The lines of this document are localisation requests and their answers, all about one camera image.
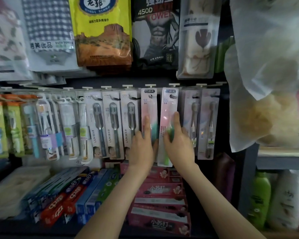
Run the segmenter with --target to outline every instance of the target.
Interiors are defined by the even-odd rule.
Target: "checkered towel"
[[[31,45],[40,41],[71,41],[72,21],[68,0],[22,0]],[[72,52],[53,48],[53,51]]]

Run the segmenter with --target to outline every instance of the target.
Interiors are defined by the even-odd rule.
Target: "shirtless man picture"
[[[168,50],[175,50],[175,44],[179,38],[179,25],[176,22],[178,17],[171,11],[163,11],[140,16],[138,21],[145,20],[151,32],[150,44],[144,54],[145,58],[163,56]],[[174,38],[171,37],[171,25],[175,30]]]

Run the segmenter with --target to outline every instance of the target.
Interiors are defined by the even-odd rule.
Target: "pink toothpaste box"
[[[188,212],[139,204],[133,204],[128,212],[128,224],[188,237],[191,229]]]
[[[146,204],[149,206],[178,211],[187,211],[188,209],[188,204],[185,195],[164,197],[147,195],[142,197],[135,197],[134,204]]]
[[[128,170],[128,162],[124,161],[120,163],[121,174],[125,174]],[[168,167],[159,167],[157,165],[153,165],[150,173],[147,178],[152,179],[160,179],[161,181],[168,181],[170,177],[180,177],[180,174],[176,171],[176,169],[168,168]]]
[[[165,183],[162,183],[161,181],[155,183],[143,183],[139,188],[136,197],[144,195],[152,195],[156,197],[185,195],[182,178],[171,177]]]

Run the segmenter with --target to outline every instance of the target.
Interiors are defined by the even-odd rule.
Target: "green bottle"
[[[271,196],[271,185],[266,173],[256,172],[253,181],[253,193],[251,196],[251,209],[247,219],[258,230],[262,230],[267,218]]]

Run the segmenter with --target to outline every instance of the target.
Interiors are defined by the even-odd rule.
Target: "white bottle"
[[[284,170],[278,176],[267,222],[278,231],[299,227],[299,170]]]

